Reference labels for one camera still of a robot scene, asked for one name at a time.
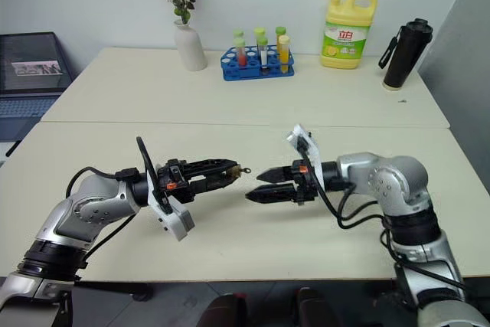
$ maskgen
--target bottle label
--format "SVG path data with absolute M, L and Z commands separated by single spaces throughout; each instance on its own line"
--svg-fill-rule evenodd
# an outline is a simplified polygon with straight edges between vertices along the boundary
M 326 22 L 322 55 L 337 59 L 361 59 L 369 26 L 345 26 Z

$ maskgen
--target dish soap bottle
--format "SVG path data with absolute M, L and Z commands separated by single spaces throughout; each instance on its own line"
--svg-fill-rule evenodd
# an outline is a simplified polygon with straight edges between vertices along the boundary
M 356 1 L 330 0 L 320 57 L 324 67 L 354 69 L 361 61 L 377 0 L 368 0 L 367 7 Z

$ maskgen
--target laptop keyboard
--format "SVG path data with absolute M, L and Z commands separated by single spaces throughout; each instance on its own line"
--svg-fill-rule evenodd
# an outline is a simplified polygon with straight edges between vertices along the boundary
M 0 100 L 0 118 L 43 116 L 56 99 Z

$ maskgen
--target test tube rack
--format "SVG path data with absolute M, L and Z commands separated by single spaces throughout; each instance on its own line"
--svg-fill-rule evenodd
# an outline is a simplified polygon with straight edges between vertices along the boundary
M 289 51 L 289 61 L 287 64 L 279 62 L 279 54 L 276 45 L 267 45 L 267 68 L 264 70 L 260 65 L 257 56 L 257 46 L 246 46 L 247 65 L 240 67 L 237 60 L 237 50 L 235 47 L 228 49 L 221 57 L 221 68 L 223 69 L 224 80 L 255 80 L 260 78 L 277 78 L 294 76 L 294 59 Z M 288 71 L 281 72 L 281 66 L 287 65 Z

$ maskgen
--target black thermos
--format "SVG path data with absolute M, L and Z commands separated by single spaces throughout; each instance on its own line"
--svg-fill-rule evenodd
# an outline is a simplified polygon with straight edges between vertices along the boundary
M 421 18 L 415 18 L 415 21 L 400 27 L 398 34 L 391 39 L 388 49 L 378 63 L 381 69 L 384 68 L 396 48 L 388 72 L 384 76 L 383 85 L 387 89 L 399 90 L 403 86 L 423 49 L 432 40 L 432 31 L 427 21 Z

